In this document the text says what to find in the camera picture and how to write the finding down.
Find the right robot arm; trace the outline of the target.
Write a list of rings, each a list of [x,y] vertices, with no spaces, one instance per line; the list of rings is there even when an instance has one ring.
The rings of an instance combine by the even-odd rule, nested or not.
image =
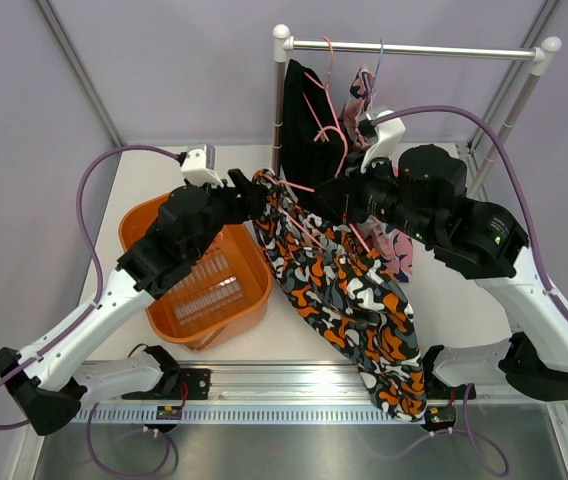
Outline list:
[[[385,157],[355,156],[343,173],[315,186],[329,219],[374,217],[431,251],[436,260],[491,295],[516,324],[509,338],[480,347],[439,347],[417,372],[438,397],[451,386],[496,380],[538,401],[568,401],[568,321],[537,272],[529,236],[504,207],[466,195],[467,167],[438,146]]]

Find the orange camouflage shorts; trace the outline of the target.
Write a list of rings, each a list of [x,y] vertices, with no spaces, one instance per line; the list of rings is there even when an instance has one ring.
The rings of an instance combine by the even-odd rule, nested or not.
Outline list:
[[[295,203],[268,169],[253,220],[256,241],[289,304],[357,369],[375,407],[400,422],[422,421],[425,371],[413,309],[379,254],[348,227]]]

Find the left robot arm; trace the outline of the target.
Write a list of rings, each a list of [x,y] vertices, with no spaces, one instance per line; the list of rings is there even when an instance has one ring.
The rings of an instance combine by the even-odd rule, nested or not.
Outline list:
[[[161,345],[88,365],[88,357],[131,317],[145,313],[165,343],[216,346],[257,325],[272,278],[245,222],[266,190],[241,171],[218,184],[187,184],[122,219],[124,252],[95,296],[19,350],[0,349],[0,377],[38,435],[84,408],[117,397],[168,399],[192,378]]]

